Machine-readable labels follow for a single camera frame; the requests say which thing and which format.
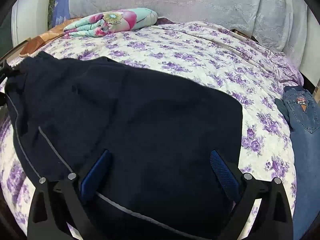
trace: metal bolt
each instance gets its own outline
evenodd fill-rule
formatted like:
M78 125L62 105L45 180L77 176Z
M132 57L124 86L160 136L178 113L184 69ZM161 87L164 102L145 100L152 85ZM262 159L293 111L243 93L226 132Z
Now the metal bolt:
M252 179L252 175L251 175L250 173L245 173L243 176L244 176L244 178L247 179L247 180Z
M282 182L281 179L275 178L275 183L276 183L276 184L281 184L281 182Z
M46 181L45 177L42 177L42 178L39 179L39 183L40 183L40 184L44 184L45 181Z
M69 175L68 175L68 179L71 179L71 180L73 180L73 179L75 179L76 178L76 174L75 173L70 173Z

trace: blue gripper pad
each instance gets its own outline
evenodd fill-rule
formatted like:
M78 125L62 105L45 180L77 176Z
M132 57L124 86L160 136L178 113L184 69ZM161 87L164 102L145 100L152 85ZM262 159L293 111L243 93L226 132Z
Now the blue gripper pad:
M97 160L87 176L82 180L80 185L80 200L83 204L86 204L88 200L91 200L98 189L101 180L107 173L111 164L111 153L105 150L101 157Z
M228 199L238 203L241 199L240 185L216 151L211 152L210 165Z

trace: pants pocket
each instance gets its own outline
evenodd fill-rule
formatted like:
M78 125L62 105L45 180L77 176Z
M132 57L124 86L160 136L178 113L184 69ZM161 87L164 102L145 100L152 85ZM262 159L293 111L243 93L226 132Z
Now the pants pocket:
M298 105L293 99L289 99L287 103L293 115L304 129L313 133L319 128L318 114L313 99L307 99L308 106L306 111L303 111L301 105Z

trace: floral bedsheet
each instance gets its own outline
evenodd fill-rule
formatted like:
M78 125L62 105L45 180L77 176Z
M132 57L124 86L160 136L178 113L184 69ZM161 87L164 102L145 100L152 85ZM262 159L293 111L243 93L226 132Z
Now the floral bedsheet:
M132 67L189 78L230 94L243 106L239 168L256 179L281 178L293 213L296 176L290 130L274 99L282 97L285 85L295 86L303 79L283 54L273 54L252 40L204 22L151 26L101 38L57 39L40 50L56 58L89 60L107 56ZM16 58L9 64L21 60ZM0 132L0 182L17 223L27 233L35 187L21 167L12 136L6 114ZM240 239L248 235L259 205L257 200Z

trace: blue jeans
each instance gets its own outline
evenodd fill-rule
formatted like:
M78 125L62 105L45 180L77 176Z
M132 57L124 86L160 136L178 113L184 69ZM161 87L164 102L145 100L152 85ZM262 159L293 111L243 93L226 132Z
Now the blue jeans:
M301 86L284 87L283 101L275 103L291 128L297 175L293 239L299 240L320 210L320 108Z

